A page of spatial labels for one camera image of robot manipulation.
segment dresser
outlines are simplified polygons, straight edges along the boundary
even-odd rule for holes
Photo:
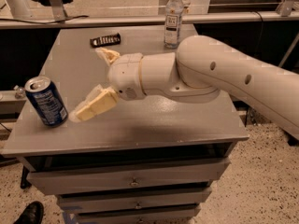
[[[97,84],[107,87],[107,66],[90,39],[120,33],[120,54],[145,55],[164,47],[163,26],[64,29],[40,74],[54,81],[68,111]],[[196,35],[183,25],[181,36]],[[161,96],[119,101],[86,122],[44,126],[26,102],[3,155],[17,157],[27,179],[80,224],[141,224],[191,218],[200,211],[230,164],[236,142],[248,139],[228,93],[208,104]]]

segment bottle label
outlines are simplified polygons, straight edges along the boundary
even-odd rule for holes
[[[167,15],[165,23],[165,42],[170,44],[177,44],[178,29],[180,22],[179,15]]]

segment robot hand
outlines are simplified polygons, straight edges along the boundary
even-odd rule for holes
[[[109,64],[109,90],[113,92],[108,97],[117,94],[130,101],[162,95],[178,102],[206,103],[224,90],[299,139],[299,76],[295,73],[201,35],[183,40],[177,54],[127,54],[110,63],[111,52],[98,51]],[[109,101],[111,106],[117,102],[114,98]],[[96,115],[107,107],[94,105],[93,111],[88,110]]]

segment drawer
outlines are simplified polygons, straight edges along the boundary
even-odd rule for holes
[[[229,163],[227,158],[157,162],[30,173],[27,179],[44,194],[59,195],[217,180]]]
[[[211,188],[202,188],[201,184],[129,190],[62,195],[58,197],[58,205],[67,213],[141,210],[148,207],[203,203],[211,193]]]
[[[138,211],[106,212],[76,215],[79,224],[142,224],[147,221],[168,220],[174,218],[191,218],[199,212],[198,205],[170,206],[150,208]]]

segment gray tabletop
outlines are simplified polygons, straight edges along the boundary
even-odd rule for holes
[[[62,30],[41,71],[51,78],[68,111],[90,90],[107,83],[107,66],[90,47],[90,38],[121,34],[121,44],[109,47],[121,54],[173,52],[164,47],[163,26]],[[184,25],[182,37],[195,35]],[[3,150],[6,157],[34,156],[142,147],[168,147],[245,140],[247,132],[229,95],[208,104],[184,104],[160,96],[119,101],[103,115],[86,122],[70,120],[57,128],[42,124],[29,102]]]

